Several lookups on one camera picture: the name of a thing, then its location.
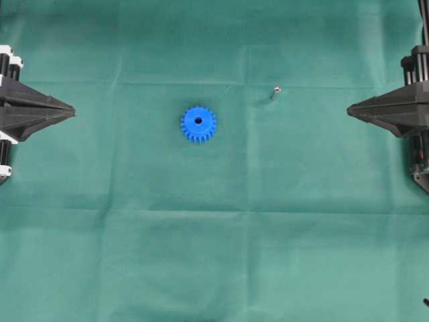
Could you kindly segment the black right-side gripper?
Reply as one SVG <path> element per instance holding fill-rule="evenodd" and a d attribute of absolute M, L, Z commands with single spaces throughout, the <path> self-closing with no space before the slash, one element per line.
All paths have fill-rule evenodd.
<path fill-rule="evenodd" d="M 428 80 L 428 45 L 415 46 L 411 55 L 402 59 L 401 66 L 407 86 L 352 104 L 347 114 L 398 138 L 410 138 L 412 178 L 428 193 L 428 107 L 393 107 L 428 103 L 428 83 L 417 83 Z"/>

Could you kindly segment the left-side gripper white rails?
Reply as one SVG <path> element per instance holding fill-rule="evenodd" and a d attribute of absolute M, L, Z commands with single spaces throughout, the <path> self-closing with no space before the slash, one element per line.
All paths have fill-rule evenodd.
<path fill-rule="evenodd" d="M 1 184 L 12 173 L 12 146 L 33 133 L 75 116 L 75 108 L 19 82 L 23 60 L 10 45 L 1 45 L 1 100 L 11 105 L 1 108 Z"/>

